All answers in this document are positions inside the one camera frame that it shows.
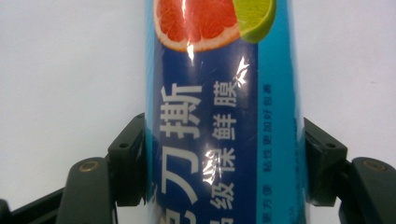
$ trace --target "cling film box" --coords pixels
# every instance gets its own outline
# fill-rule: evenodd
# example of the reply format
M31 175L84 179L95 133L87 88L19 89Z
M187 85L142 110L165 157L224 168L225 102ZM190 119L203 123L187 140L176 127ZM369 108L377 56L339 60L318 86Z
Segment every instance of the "cling film box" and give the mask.
M305 223L286 0L147 1L151 224Z

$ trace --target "green lime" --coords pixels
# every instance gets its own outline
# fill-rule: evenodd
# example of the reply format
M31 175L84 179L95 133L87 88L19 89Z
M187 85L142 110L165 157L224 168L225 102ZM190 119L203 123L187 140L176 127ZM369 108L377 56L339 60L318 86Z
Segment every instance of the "green lime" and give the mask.
M270 32L276 0L233 0L239 33L249 43L259 43Z

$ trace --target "grapefruit slice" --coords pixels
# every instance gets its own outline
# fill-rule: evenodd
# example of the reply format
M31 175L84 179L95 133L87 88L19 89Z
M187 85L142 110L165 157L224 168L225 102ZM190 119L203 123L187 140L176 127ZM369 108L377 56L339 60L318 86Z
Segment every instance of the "grapefruit slice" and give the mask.
M233 0L154 0L160 41L177 51L216 49L239 37Z

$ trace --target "blue cylindrical package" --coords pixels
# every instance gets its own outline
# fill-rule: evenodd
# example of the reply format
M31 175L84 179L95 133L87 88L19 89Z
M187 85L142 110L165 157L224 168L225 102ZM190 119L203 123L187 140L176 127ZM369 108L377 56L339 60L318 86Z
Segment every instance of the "blue cylindrical package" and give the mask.
M147 0L150 224L305 223L287 0Z

